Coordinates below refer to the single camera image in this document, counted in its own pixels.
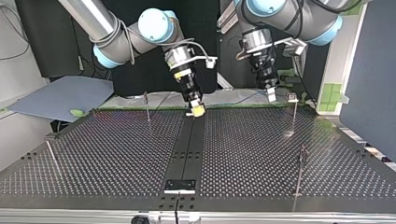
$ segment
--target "white wall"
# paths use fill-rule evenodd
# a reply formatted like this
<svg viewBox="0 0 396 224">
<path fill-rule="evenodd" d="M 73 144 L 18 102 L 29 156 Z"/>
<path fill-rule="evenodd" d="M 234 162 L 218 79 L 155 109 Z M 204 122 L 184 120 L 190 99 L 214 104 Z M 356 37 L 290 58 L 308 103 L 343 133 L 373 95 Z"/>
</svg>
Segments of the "white wall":
<svg viewBox="0 0 396 224">
<path fill-rule="evenodd" d="M 14 0 L 0 0 L 15 8 Z M 3 9 L 17 27 L 12 13 Z M 23 52 L 26 43 L 21 40 L 0 13 L 0 58 Z M 0 61 L 0 109 L 12 104 L 29 92 L 45 86 L 35 57 L 29 49 L 23 56 Z M 50 120 L 0 112 L 0 171 L 43 142 L 50 132 Z"/>
<path fill-rule="evenodd" d="M 0 0 L 0 2 L 15 8 L 13 0 Z M 18 27 L 18 21 L 14 19 L 12 13 L 5 9 L 3 11 Z M 26 43 L 15 34 L 4 15 L 0 13 L 0 58 L 16 55 L 23 52 L 25 48 Z M 30 49 L 19 58 L 0 61 L 0 102 L 35 91 L 45 84 L 45 79 L 40 76 L 35 57 Z"/>
<path fill-rule="evenodd" d="M 355 57 L 356 47 L 359 42 L 361 26 L 364 21 L 366 8 L 367 6 L 363 7 L 360 15 L 343 16 L 343 27 L 338 32 L 329 49 L 329 57 L 327 59 L 326 68 L 321 82 L 318 105 L 320 104 L 324 84 L 342 84 L 342 94 L 344 94 L 347 89 L 347 83 L 353 64 L 353 58 Z M 339 116 L 342 105 L 343 104 L 339 103 L 335 112 L 323 112 L 318 109 L 317 111 L 320 115 Z"/>
</svg>

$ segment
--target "metal bracket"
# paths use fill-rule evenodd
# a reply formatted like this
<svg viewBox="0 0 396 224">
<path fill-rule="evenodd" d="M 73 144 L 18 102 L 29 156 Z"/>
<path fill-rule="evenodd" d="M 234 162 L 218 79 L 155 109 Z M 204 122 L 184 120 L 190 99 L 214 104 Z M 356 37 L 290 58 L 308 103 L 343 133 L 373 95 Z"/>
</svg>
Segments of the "metal bracket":
<svg viewBox="0 0 396 224">
<path fill-rule="evenodd" d="M 195 180 L 167 180 L 165 194 L 195 194 Z"/>
<path fill-rule="evenodd" d="M 233 1 L 227 6 L 218 20 L 218 27 L 222 34 L 226 34 L 238 22 Z"/>
<path fill-rule="evenodd" d="M 295 56 L 295 54 L 301 55 L 301 54 L 303 53 L 304 49 L 305 49 L 306 46 L 307 46 L 307 44 L 306 44 L 304 41 L 302 41 L 302 40 L 300 40 L 300 39 L 294 39 L 294 38 L 292 38 L 292 37 L 288 37 L 288 38 L 285 38 L 285 39 L 278 40 L 278 41 L 276 41 L 276 42 L 274 43 L 274 46 L 277 46 L 277 45 L 280 45 L 280 44 L 285 44 L 286 47 L 289 47 L 289 48 L 291 48 L 291 47 L 300 47 L 299 49 L 297 49 L 297 50 L 293 53 L 294 56 Z M 254 49 L 248 50 L 248 51 L 247 51 L 247 54 L 251 54 L 251 53 L 253 53 L 253 52 L 256 52 L 256 51 L 259 51 L 259 50 L 262 50 L 262 49 L 268 49 L 268 48 L 270 48 L 270 47 L 272 47 L 272 46 L 273 46 L 272 43 L 263 44 L 263 45 L 260 45 L 260 46 L 258 46 L 258 47 L 256 47 L 256 48 L 254 48 Z"/>
<path fill-rule="evenodd" d="M 177 67 L 179 67 L 179 66 L 181 66 L 183 64 L 192 63 L 192 62 L 195 62 L 195 61 L 198 61 L 198 60 L 206 60 L 206 68 L 213 69 L 213 68 L 215 68 L 217 59 L 218 59 L 218 57 L 208 57 L 208 58 L 206 58 L 206 56 L 195 56 L 195 57 L 190 58 L 188 60 L 181 61 L 180 63 L 175 63 L 174 65 L 171 66 L 171 70 L 174 69 L 174 68 L 177 68 Z"/>
</svg>

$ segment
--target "black curtain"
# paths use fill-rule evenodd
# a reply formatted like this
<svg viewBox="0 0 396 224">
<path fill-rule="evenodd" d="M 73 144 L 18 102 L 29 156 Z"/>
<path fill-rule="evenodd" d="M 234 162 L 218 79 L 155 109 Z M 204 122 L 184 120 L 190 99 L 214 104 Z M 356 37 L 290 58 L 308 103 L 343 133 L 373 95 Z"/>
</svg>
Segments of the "black curtain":
<svg viewBox="0 0 396 224">
<path fill-rule="evenodd" d="M 193 37 L 210 55 L 217 55 L 217 19 L 219 0 L 104 0 L 107 8 L 127 25 L 137 22 L 140 14 L 150 7 L 173 10 L 180 20 L 186 37 Z M 80 75 L 78 55 L 92 60 L 92 44 L 76 24 L 76 37 L 70 16 L 54 0 L 17 0 L 32 49 L 43 77 Z M 84 66 L 91 73 L 89 65 Z M 207 70 L 205 63 L 197 63 L 197 77 L 205 93 L 217 88 L 217 71 Z M 119 96 L 140 95 L 144 91 L 179 91 L 163 59 L 163 51 L 156 48 L 139 56 L 135 65 L 129 63 L 112 70 L 114 89 Z"/>
</svg>

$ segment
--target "gray panel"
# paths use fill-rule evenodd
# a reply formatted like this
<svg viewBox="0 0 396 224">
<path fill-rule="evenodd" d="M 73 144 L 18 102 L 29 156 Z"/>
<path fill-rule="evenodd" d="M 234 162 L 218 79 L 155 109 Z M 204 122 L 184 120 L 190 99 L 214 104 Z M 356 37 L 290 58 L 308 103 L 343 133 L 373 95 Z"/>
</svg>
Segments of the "gray panel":
<svg viewBox="0 0 396 224">
<path fill-rule="evenodd" d="M 340 120 L 396 161 L 395 52 L 396 1 L 369 3 L 361 29 Z"/>
<path fill-rule="evenodd" d="M 395 213 L 396 173 L 299 108 L 100 111 L 0 173 L 0 207 L 208 212 Z M 307 146 L 301 196 L 300 148 Z M 194 195 L 164 195 L 167 179 Z"/>
<path fill-rule="evenodd" d="M 184 175 L 200 174 L 194 208 L 394 212 L 396 173 L 309 110 L 299 109 L 295 135 L 287 137 L 291 121 L 292 108 L 209 110 L 202 166 L 188 164 Z M 309 156 L 296 199 L 302 144 Z"/>
<path fill-rule="evenodd" d="M 158 209 L 183 118 L 183 111 L 156 111 L 151 122 L 145 111 L 96 112 L 51 143 L 57 161 L 42 147 L 5 170 L 0 204 Z"/>
</svg>

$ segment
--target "green tape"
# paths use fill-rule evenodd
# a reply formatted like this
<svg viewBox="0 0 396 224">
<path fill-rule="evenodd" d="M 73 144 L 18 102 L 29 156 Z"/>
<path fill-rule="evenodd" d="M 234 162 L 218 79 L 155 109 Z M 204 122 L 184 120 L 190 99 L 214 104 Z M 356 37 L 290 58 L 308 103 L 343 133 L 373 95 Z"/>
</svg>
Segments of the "green tape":
<svg viewBox="0 0 396 224">
<path fill-rule="evenodd" d="M 318 110 L 323 112 L 334 112 L 337 104 L 341 100 L 341 88 L 342 84 L 325 83 Z"/>
<path fill-rule="evenodd" d="M 76 118 L 83 118 L 83 117 L 87 116 L 87 114 L 84 111 L 79 110 L 79 109 L 71 109 L 70 114 L 72 114 Z"/>
<path fill-rule="evenodd" d="M 353 4 L 355 4 L 356 2 L 357 2 L 358 0 L 354 0 L 354 1 L 352 1 L 351 3 L 349 3 L 349 6 L 352 6 Z M 360 15 L 361 14 L 361 10 L 363 9 L 363 5 L 362 4 L 360 4 L 359 6 L 357 6 L 357 7 L 354 7 L 354 8 L 352 8 L 352 9 L 350 9 L 349 11 L 347 11 L 347 12 L 343 12 L 343 13 L 341 13 L 341 15 L 343 15 L 343 16 L 354 16 L 354 15 Z"/>
</svg>

